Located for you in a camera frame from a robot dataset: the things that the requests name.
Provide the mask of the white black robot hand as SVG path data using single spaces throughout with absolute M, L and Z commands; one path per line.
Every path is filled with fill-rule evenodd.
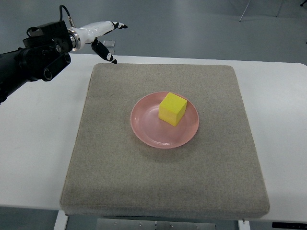
M 97 22 L 91 23 L 81 28 L 71 28 L 71 35 L 74 37 L 75 44 L 73 50 L 82 49 L 85 44 L 91 44 L 92 50 L 105 61 L 117 64 L 117 60 L 113 57 L 106 46 L 98 41 L 98 38 L 104 36 L 116 29 L 127 29 L 127 25 L 121 22 Z

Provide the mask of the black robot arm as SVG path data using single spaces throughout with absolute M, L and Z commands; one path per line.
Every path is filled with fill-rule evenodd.
M 28 28 L 24 48 L 0 55 L 1 103 L 25 83 L 51 81 L 70 64 L 69 52 L 77 42 L 63 21 L 63 10 L 73 25 L 68 9 L 60 5 L 59 21 Z

